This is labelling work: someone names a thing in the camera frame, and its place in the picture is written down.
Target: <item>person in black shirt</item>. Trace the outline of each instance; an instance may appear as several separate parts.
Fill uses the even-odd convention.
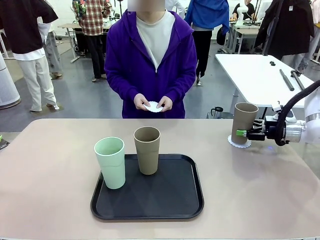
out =
[[[251,0],[245,0],[245,5],[248,7],[248,12],[244,12],[243,13],[243,20],[246,19],[252,19],[255,15],[255,7],[252,5],[252,3],[250,3]],[[234,11],[233,11],[233,18],[235,20],[238,20],[239,15],[238,15],[238,8],[240,7],[240,3],[237,4],[237,6],[235,6]]]

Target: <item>person's left hand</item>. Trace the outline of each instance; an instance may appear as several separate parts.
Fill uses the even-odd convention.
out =
[[[164,105],[163,109],[161,110],[161,112],[165,112],[165,111],[168,111],[168,110],[171,110],[172,109],[172,105],[173,105],[173,102],[172,100],[167,97],[167,96],[163,96],[160,100],[160,102],[158,103],[158,105],[156,106],[156,108],[160,108],[162,105]]]

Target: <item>person in plaid shirt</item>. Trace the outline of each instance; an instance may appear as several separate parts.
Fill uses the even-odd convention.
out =
[[[81,3],[85,6],[85,13],[79,17],[77,8],[74,7],[74,10],[91,53],[94,73],[92,82],[96,82],[106,76],[101,37],[104,31],[103,18],[107,18],[110,15],[112,5],[109,0],[81,0]]]

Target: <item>white pants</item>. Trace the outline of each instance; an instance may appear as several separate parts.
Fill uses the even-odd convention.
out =
[[[316,25],[314,28],[314,37],[310,37],[309,52],[294,55],[292,60],[292,68],[303,73],[308,67],[310,59],[313,57],[320,39],[320,28]]]
[[[31,111],[41,111],[41,87],[44,91],[44,98],[47,104],[55,105],[57,103],[54,94],[54,86],[52,85],[49,66],[46,56],[30,61],[18,60],[18,64],[22,68],[23,76],[32,97]]]

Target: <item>person's right hand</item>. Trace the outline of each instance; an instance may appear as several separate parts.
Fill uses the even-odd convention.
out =
[[[135,95],[133,102],[136,109],[139,109],[139,110],[148,111],[144,106],[144,104],[150,107],[148,100],[141,93],[138,93],[137,95]]]

